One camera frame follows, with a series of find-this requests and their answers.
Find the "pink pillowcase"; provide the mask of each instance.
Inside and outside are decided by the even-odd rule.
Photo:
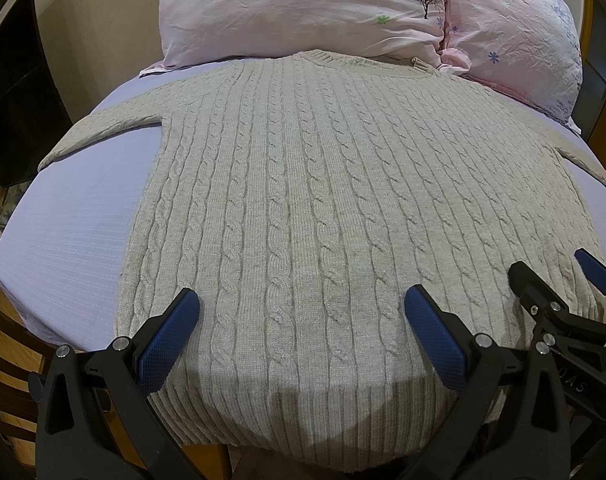
[[[561,123],[583,80],[574,21],[563,0],[447,0],[445,73],[466,74]]]
[[[352,56],[418,57],[438,67],[444,7],[445,0],[160,0],[163,65],[320,48]]]

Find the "gray sweater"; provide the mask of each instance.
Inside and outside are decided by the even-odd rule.
[[[490,89],[418,60],[235,62],[89,115],[42,166],[152,123],[115,334],[198,292],[199,325],[151,397],[182,444],[342,470],[424,445],[453,395],[403,316],[415,283],[507,346],[532,329],[507,283],[517,260],[606,320],[572,257],[603,259],[562,156],[606,173]]]

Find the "sweater neckline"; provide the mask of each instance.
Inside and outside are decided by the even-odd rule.
[[[347,54],[337,54],[336,52],[327,52],[318,49],[299,52],[297,56],[328,68],[368,72],[388,77],[422,79],[436,74],[436,70],[431,65],[428,65],[417,57],[408,60],[390,58],[389,62],[382,62],[366,57],[347,56]]]

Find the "chair back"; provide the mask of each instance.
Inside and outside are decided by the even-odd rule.
[[[26,370],[0,355],[0,372],[16,380],[27,382],[31,371],[47,373],[49,363],[54,356],[56,347],[31,334],[23,325],[14,321],[0,310],[0,332],[11,338],[17,344],[23,345],[41,355],[39,370]],[[37,404],[30,394],[23,389],[10,386],[0,380],[0,412],[13,415],[36,423],[38,417]],[[36,434],[0,418],[0,480],[33,479],[33,468],[23,466],[16,458],[10,447],[3,441],[1,435],[7,437],[36,441]]]

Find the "mattress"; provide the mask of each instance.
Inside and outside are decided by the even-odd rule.
[[[97,110],[223,64],[132,79]],[[530,111],[594,156],[571,131]],[[123,132],[51,164],[27,190],[0,239],[0,286],[30,332],[83,350],[112,341],[129,228],[160,140],[159,126]],[[606,187],[566,164],[606,257]]]

